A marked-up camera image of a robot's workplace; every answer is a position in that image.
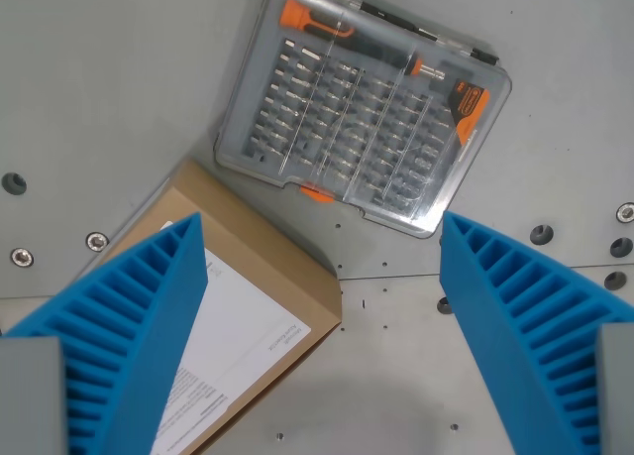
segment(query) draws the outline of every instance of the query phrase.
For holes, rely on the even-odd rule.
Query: white paper label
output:
[[[167,222],[162,228],[171,225]],[[177,455],[310,328],[205,249],[208,284],[152,455]]]

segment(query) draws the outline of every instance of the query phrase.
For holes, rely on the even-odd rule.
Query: metal table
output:
[[[354,280],[344,282],[347,331],[234,428],[218,453],[384,453],[380,428],[398,453],[508,453],[455,321],[436,311],[438,235],[413,239],[352,207],[320,205],[292,186],[279,190],[214,165],[211,140],[260,2],[0,0],[0,174],[18,172],[27,183],[21,196],[0,191],[0,297],[13,298],[0,305],[0,328],[37,304],[31,297],[55,294],[93,264],[86,236],[115,239],[195,145],[208,169]],[[615,265],[634,279],[634,254],[609,252],[616,239],[634,239],[634,224],[615,219],[634,200],[634,0],[379,2],[490,44],[513,79],[451,208],[525,243],[533,227],[550,225],[555,237],[540,250],[600,282]],[[31,251],[34,264],[13,265],[15,248]],[[404,276],[412,278],[357,280]],[[375,284],[381,291],[369,289]],[[305,405],[310,415],[288,405],[329,388],[332,403]],[[399,407],[402,423],[389,425]],[[275,440],[278,432],[284,440]]]

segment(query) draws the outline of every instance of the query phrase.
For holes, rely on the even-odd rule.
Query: black hole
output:
[[[442,297],[438,300],[436,308],[441,314],[452,314],[454,312],[446,297]]]
[[[603,285],[612,291],[617,289],[622,289],[627,283],[627,276],[623,272],[612,272],[610,275],[605,277],[605,281]]]
[[[612,242],[612,245],[610,245],[610,255],[612,257],[616,257],[617,259],[622,259],[623,257],[630,255],[632,248],[634,248],[632,241],[627,237],[622,237]]]
[[[12,195],[22,195],[27,191],[27,182],[16,172],[7,172],[2,176],[2,187]]]
[[[546,245],[553,240],[554,235],[555,231],[550,225],[538,225],[531,231],[530,239],[535,245]]]

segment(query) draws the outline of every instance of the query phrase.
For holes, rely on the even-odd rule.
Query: brown cardboard box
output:
[[[187,455],[213,443],[261,393],[278,383],[337,327],[342,316],[336,277],[194,162],[176,172],[162,196],[107,258],[156,233],[166,221],[175,222],[193,212],[201,213],[206,249],[296,316],[310,332],[179,452]]]

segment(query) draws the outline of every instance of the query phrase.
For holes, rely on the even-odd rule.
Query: screwdriver bit set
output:
[[[474,51],[365,12],[374,9],[359,0],[266,0],[216,159],[424,238],[510,80]]]

